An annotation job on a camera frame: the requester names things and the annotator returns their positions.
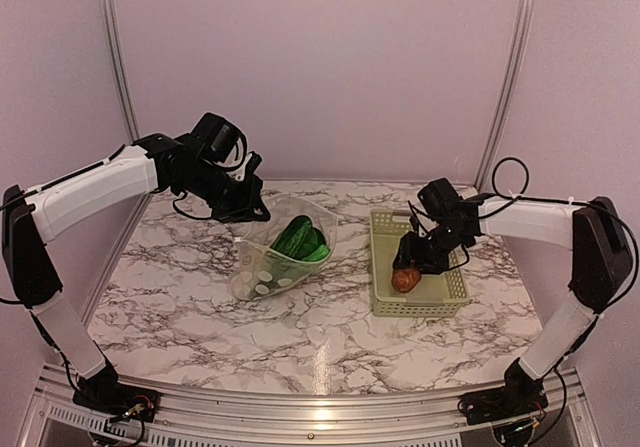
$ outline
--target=transparent plastic cup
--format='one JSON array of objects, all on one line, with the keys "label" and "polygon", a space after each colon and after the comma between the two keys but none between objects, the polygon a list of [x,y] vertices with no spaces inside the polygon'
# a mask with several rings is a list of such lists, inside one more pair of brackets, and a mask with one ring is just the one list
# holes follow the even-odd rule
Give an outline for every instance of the transparent plastic cup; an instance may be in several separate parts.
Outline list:
[{"label": "transparent plastic cup", "polygon": [[[308,200],[278,195],[265,202],[271,220],[255,222],[248,233],[234,240],[239,253],[229,287],[240,300],[259,300],[294,288],[322,267],[335,250],[338,217]],[[283,255],[269,246],[298,215],[307,215],[325,237],[329,255],[317,262],[303,262]]]}]

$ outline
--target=cucumber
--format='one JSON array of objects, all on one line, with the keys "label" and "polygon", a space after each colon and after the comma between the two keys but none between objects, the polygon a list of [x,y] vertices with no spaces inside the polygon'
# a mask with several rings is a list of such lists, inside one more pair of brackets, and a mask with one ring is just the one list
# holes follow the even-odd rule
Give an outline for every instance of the cucumber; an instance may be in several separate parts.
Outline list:
[{"label": "cucumber", "polygon": [[303,262],[319,262],[320,260],[326,258],[331,253],[329,247],[326,245],[320,245],[316,250],[314,250],[310,255],[307,255],[305,258],[300,259]]},{"label": "cucumber", "polygon": [[311,219],[306,215],[299,215],[289,222],[287,228],[271,244],[271,248],[287,257],[295,258],[311,228]]},{"label": "cucumber", "polygon": [[319,246],[326,244],[324,235],[318,229],[313,227],[309,230],[309,233],[302,242],[302,245],[298,249],[295,255],[296,260],[302,260],[303,258],[311,255]]}]

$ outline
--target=marble tabletop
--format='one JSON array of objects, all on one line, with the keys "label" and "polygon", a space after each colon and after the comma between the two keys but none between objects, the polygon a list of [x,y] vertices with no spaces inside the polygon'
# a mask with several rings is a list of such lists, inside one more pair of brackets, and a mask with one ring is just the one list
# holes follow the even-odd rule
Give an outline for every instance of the marble tabletop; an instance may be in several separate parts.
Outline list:
[{"label": "marble tabletop", "polygon": [[[541,330],[502,239],[484,237],[463,268],[470,304],[450,319],[371,313],[369,211],[406,208],[422,185],[266,182],[339,217],[326,266],[282,294],[236,300],[238,226],[177,215],[156,195],[90,325],[122,374],[248,392],[374,394],[499,380]],[[474,193],[460,188],[463,197]],[[207,215],[189,197],[183,208]]]}]

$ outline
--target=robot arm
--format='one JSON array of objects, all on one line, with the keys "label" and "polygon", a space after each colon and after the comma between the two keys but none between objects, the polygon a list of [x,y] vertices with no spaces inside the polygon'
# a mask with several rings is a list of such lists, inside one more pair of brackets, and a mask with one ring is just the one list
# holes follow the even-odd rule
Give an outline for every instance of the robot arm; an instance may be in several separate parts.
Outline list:
[{"label": "robot arm", "polygon": [[568,295],[538,338],[507,369],[505,387],[461,399],[469,424],[524,414],[536,403],[546,407],[543,378],[584,342],[631,272],[629,245],[612,220],[617,215],[613,203],[598,197],[590,203],[598,208],[579,207],[512,202],[490,194],[463,200],[446,179],[428,184],[418,198],[437,226],[426,230],[412,215],[414,231],[402,238],[394,261],[394,286],[397,281],[415,280],[415,275],[405,275],[410,270],[441,274],[450,268],[449,252],[474,245],[481,235],[533,239],[573,251]]},{"label": "robot arm", "polygon": [[[221,164],[238,142],[242,159],[234,166]],[[260,162],[260,156],[247,152],[240,130],[205,114],[190,134],[177,139],[150,135],[48,184],[5,192],[2,253],[14,292],[43,337],[80,374],[76,403],[112,412],[113,406],[132,407],[136,395],[152,398],[155,393],[117,382],[113,366],[63,295],[46,243],[124,199],[166,189],[201,197],[211,208],[211,219],[220,222],[269,220],[260,198],[262,180],[253,173]]]}]

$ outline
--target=white wall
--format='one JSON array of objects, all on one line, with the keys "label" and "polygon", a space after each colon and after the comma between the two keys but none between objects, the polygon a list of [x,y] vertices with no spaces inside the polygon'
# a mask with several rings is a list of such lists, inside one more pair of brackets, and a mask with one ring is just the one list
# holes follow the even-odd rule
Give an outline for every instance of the white wall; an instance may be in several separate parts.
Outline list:
[{"label": "white wall", "polygon": [[143,133],[213,110],[266,177],[473,182],[518,0],[115,0]]},{"label": "white wall", "polygon": [[[126,142],[98,0],[0,0],[0,189],[83,167]],[[80,310],[130,212],[85,221],[49,252]],[[0,296],[14,298],[0,267]],[[0,306],[0,444],[15,445],[50,349],[22,307]]]},{"label": "white wall", "polygon": [[[531,38],[498,155],[518,155],[527,162],[532,194],[610,196],[637,235],[639,12],[640,0],[536,0]],[[514,182],[512,188],[519,187]],[[538,312],[548,319],[566,294],[570,254],[520,241],[509,246]],[[577,358],[607,447],[638,445],[639,311],[636,287],[607,312]]]}]

